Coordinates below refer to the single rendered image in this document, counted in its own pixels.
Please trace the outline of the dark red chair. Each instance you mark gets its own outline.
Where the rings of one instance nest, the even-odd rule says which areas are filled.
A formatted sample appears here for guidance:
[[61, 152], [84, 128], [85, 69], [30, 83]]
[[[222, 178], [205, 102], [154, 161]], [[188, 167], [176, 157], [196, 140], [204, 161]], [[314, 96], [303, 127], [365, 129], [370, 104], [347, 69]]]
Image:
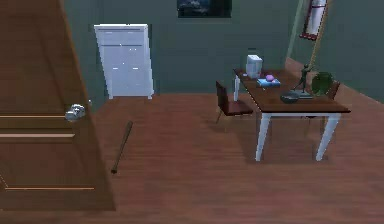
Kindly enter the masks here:
[[253, 109], [243, 101], [230, 101], [227, 94], [227, 89], [218, 81], [215, 82], [217, 106], [219, 109], [215, 123], [218, 123], [221, 115], [225, 116], [242, 116], [251, 115]]

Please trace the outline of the white box-shaped appliance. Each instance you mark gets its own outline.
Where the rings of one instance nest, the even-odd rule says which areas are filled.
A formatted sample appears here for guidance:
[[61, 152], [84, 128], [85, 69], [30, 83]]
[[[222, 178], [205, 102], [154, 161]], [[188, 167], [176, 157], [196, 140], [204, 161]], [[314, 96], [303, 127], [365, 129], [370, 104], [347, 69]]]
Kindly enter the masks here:
[[258, 55], [248, 55], [246, 63], [246, 74], [251, 78], [259, 78], [261, 75], [263, 59]]

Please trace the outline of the brown baseball bat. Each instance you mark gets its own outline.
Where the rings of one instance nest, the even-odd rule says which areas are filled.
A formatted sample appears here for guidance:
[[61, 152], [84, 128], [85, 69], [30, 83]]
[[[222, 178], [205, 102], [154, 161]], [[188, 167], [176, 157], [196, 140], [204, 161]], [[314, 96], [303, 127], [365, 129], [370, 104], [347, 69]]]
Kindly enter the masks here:
[[111, 168], [111, 173], [112, 174], [116, 174], [117, 171], [118, 171], [118, 165], [119, 165], [119, 162], [120, 162], [121, 157], [123, 155], [124, 147], [125, 147], [125, 144], [126, 144], [126, 142], [128, 140], [128, 137], [129, 137], [129, 135], [131, 133], [132, 127], [133, 127], [133, 121], [129, 120], [127, 122], [126, 127], [125, 127], [124, 135], [123, 135], [123, 138], [122, 138], [122, 141], [121, 141], [121, 144], [120, 144], [120, 148], [119, 148], [118, 153], [116, 155], [116, 158], [115, 158], [115, 161], [114, 161], [114, 165]]

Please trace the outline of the white cupboard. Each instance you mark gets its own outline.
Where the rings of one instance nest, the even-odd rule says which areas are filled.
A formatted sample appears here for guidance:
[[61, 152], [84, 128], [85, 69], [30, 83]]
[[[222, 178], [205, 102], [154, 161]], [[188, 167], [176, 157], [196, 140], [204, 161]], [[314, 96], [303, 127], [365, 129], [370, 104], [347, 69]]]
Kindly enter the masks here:
[[152, 98], [154, 80], [147, 24], [94, 26], [108, 98]]

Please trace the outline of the brown table with white legs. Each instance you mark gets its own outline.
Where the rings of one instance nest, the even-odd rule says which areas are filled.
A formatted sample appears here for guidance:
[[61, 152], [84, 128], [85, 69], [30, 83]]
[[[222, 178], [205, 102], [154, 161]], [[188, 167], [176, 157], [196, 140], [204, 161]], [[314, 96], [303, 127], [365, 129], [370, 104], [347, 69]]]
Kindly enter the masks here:
[[328, 97], [314, 97], [308, 91], [301, 98], [300, 90], [292, 90], [298, 78], [287, 70], [269, 70], [264, 74], [273, 74], [280, 82], [276, 87], [262, 87], [256, 79], [245, 76], [245, 71], [235, 68], [234, 100], [238, 100], [240, 84], [246, 88], [261, 111], [259, 134], [255, 151], [255, 160], [260, 161], [263, 147], [272, 117], [327, 117], [327, 123], [317, 149], [316, 160], [321, 161], [327, 146], [343, 113], [350, 110]]

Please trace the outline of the dark grey bowl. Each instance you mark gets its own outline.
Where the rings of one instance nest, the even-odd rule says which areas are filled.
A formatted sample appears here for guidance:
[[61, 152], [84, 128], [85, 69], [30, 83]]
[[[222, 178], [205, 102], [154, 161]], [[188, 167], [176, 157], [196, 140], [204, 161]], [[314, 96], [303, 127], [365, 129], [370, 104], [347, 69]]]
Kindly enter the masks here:
[[294, 91], [284, 92], [280, 95], [280, 100], [285, 104], [293, 104], [299, 100], [299, 95]]

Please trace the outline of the dark green figure statue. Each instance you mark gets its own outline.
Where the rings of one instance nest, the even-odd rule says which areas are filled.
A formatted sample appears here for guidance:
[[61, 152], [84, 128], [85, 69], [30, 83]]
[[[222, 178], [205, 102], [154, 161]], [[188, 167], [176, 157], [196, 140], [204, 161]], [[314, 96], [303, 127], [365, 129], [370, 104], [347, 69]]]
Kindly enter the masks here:
[[307, 75], [312, 70], [309, 64], [305, 64], [301, 70], [301, 78], [299, 83], [293, 88], [293, 91], [298, 94], [300, 98], [309, 97], [310, 94], [306, 91]]

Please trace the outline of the silver round door knob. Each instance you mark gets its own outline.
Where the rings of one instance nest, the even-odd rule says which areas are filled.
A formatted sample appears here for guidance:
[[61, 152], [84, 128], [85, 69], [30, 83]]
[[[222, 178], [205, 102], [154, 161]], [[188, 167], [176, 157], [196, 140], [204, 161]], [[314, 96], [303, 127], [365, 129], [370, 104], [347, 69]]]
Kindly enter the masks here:
[[86, 114], [85, 107], [80, 104], [73, 104], [65, 113], [65, 119], [69, 122], [75, 122]]

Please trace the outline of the green house plant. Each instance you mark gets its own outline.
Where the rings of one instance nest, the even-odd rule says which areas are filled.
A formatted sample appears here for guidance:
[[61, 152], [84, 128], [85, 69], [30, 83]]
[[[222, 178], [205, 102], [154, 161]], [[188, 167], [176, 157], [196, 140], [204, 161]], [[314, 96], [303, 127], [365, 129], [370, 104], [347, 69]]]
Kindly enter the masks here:
[[311, 90], [315, 96], [326, 95], [333, 83], [333, 76], [329, 72], [318, 72], [312, 79]]

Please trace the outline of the brown wooden room door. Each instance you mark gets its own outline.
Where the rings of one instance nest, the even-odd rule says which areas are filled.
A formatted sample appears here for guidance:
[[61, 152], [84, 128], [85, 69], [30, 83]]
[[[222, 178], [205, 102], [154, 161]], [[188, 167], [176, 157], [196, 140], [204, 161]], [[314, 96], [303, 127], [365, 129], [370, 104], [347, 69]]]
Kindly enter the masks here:
[[0, 0], [0, 209], [114, 208], [61, 0]]

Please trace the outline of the dark framed wall picture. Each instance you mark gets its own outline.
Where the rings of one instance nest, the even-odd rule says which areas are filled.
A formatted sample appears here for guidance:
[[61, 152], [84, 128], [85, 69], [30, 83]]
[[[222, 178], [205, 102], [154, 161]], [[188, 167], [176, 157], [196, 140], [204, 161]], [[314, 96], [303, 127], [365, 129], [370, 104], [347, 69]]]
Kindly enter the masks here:
[[232, 0], [177, 0], [179, 18], [230, 18]]

